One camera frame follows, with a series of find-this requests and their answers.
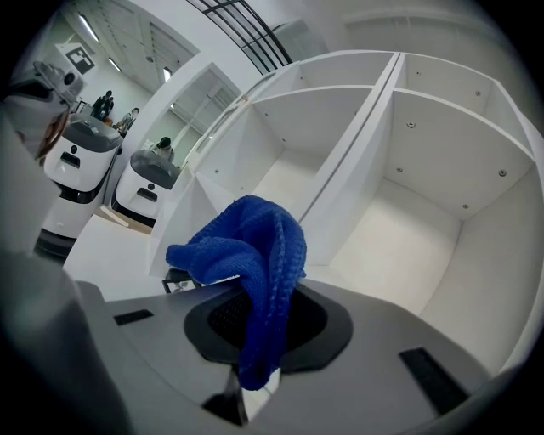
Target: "black railing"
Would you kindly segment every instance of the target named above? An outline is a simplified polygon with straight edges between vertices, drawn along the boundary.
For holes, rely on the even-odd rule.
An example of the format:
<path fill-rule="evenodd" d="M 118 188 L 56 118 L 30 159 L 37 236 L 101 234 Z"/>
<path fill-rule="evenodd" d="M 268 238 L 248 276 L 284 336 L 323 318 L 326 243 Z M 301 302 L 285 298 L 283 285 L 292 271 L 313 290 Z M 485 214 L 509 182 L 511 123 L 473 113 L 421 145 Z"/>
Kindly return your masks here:
<path fill-rule="evenodd" d="M 292 60 L 267 24 L 244 0 L 188 0 L 247 55 L 262 74 Z"/>

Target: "ceiling light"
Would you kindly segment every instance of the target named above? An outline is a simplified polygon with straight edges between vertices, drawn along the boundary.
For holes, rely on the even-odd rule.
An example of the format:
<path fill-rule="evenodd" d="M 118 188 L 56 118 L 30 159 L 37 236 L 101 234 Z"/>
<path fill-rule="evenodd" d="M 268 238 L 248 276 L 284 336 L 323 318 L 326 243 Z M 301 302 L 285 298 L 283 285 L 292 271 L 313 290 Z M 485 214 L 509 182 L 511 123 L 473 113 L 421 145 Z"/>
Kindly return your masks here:
<path fill-rule="evenodd" d="M 94 33 L 93 27 L 91 27 L 91 25 L 88 23 L 87 18 L 85 18 L 85 15 L 79 15 L 79 19 L 82 21 L 85 28 L 91 34 L 91 37 L 93 37 L 95 41 L 99 41 L 99 37 L 97 37 L 96 33 Z"/>
<path fill-rule="evenodd" d="M 172 72 L 166 67 L 162 70 L 162 72 L 164 72 L 164 82 L 166 83 L 168 80 L 170 80 Z"/>
<path fill-rule="evenodd" d="M 117 64 L 113 61 L 112 58 L 108 58 L 108 60 L 110 61 L 110 63 L 111 63 L 113 66 L 115 66 L 116 70 L 118 70 L 119 72 L 121 72 L 121 68 L 119 68 L 119 67 L 117 66 Z"/>

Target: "white shelving unit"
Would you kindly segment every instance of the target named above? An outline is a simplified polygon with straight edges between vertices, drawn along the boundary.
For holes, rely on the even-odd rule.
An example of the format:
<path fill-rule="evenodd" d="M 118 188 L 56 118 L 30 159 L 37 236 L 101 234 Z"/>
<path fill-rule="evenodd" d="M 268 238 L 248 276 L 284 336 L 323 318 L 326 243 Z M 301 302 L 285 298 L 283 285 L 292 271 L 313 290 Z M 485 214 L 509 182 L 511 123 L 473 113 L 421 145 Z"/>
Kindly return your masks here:
<path fill-rule="evenodd" d="M 530 349 L 544 139 L 492 78 L 415 54 L 328 54 L 267 77 L 196 149 L 151 234 L 149 274 L 259 195 L 301 223 L 311 280 L 400 305 L 491 374 Z"/>

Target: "black slot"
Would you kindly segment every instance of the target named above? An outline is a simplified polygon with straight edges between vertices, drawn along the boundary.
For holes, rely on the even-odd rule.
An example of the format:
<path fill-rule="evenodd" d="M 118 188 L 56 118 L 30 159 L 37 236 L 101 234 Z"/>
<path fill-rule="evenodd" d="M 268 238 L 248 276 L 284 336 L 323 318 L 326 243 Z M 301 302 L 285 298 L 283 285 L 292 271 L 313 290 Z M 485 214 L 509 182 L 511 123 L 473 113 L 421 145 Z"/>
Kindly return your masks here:
<path fill-rule="evenodd" d="M 129 323 L 139 322 L 140 320 L 153 317 L 153 313 L 147 309 L 140 309 L 139 311 L 132 311 L 131 313 L 119 314 L 113 316 L 113 319 L 119 326 L 128 325 Z"/>
<path fill-rule="evenodd" d="M 68 163 L 71 167 L 76 167 L 77 169 L 79 169 L 79 157 L 75 157 L 74 155 L 68 153 L 62 153 L 60 159 L 64 163 Z"/>
<path fill-rule="evenodd" d="M 138 189 L 138 192 L 136 192 L 137 195 L 140 195 L 141 197 L 145 198 L 146 200 L 150 200 L 153 202 L 156 202 L 156 194 L 153 192 L 150 192 L 148 189 L 144 189 L 143 187 L 140 187 Z"/>
<path fill-rule="evenodd" d="M 423 347 L 401 352 L 399 356 L 440 415 L 467 400 L 468 395 Z"/>

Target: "blue knit cloth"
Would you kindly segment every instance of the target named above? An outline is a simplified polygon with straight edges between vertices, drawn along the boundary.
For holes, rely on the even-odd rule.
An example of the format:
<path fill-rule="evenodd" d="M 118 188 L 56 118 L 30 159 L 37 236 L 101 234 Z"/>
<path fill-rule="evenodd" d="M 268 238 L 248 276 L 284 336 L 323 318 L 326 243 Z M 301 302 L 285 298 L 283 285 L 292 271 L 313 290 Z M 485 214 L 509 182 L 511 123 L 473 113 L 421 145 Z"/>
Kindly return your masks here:
<path fill-rule="evenodd" d="M 187 245 L 168 247 L 166 259 L 202 284 L 240 275 L 252 301 L 240 384 L 264 387 L 286 351 L 291 294 L 305 276 L 306 242 L 297 221 L 273 202 L 244 196 Z"/>

